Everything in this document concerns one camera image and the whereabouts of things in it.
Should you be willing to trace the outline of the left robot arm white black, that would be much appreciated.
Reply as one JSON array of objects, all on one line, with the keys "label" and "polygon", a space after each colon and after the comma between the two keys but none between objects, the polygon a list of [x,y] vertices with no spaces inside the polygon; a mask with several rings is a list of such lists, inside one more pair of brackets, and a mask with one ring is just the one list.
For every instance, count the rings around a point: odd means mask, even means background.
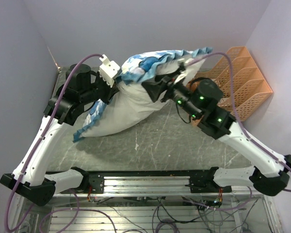
[{"label": "left robot arm white black", "polygon": [[46,205],[57,193],[73,189],[85,192],[90,174],[78,167],[46,174],[55,146],[66,131],[98,100],[108,104],[118,89],[115,79],[121,68],[115,62],[101,64],[93,71],[86,64],[74,64],[66,72],[66,82],[57,90],[44,110],[40,130],[17,168],[3,174],[0,183],[37,206]]}]

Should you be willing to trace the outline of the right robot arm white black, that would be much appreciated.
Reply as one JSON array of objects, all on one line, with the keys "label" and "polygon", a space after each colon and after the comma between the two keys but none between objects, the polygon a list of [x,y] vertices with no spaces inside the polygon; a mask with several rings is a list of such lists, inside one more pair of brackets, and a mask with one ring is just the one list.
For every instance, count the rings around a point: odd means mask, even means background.
[{"label": "right robot arm white black", "polygon": [[213,168],[204,180],[205,188],[215,192],[220,187],[249,186],[267,196],[276,196],[289,182],[291,155],[282,155],[259,143],[250,133],[244,133],[241,124],[227,110],[217,105],[223,92],[209,78],[198,78],[194,91],[170,76],[160,81],[142,82],[142,87],[153,102],[172,100],[193,120],[206,135],[232,147],[252,166],[245,168]]}]

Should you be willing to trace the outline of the orange plastic file organizer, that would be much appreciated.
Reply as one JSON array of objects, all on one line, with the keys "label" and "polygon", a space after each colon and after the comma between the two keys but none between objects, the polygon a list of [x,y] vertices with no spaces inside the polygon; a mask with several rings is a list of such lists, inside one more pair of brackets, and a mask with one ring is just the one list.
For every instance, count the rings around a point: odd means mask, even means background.
[{"label": "orange plastic file organizer", "polygon": [[232,61],[233,82],[230,81],[230,70],[225,58],[221,58],[211,70],[197,72],[194,78],[212,79],[224,94],[218,106],[233,114],[230,92],[232,83],[236,111],[244,122],[273,91],[245,46],[231,47],[226,53]]}]

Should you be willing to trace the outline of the aluminium rail frame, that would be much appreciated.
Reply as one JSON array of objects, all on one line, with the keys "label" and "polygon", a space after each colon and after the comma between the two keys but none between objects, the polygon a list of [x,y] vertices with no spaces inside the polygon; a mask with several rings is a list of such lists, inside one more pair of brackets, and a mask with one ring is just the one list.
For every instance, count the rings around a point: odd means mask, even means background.
[{"label": "aluminium rail frame", "polygon": [[69,189],[77,193],[92,193],[98,197],[143,197],[217,193],[220,187],[213,181],[185,176],[101,176],[81,174],[76,170],[45,175],[40,184],[15,183],[13,190],[38,205],[45,205],[53,195]]}]

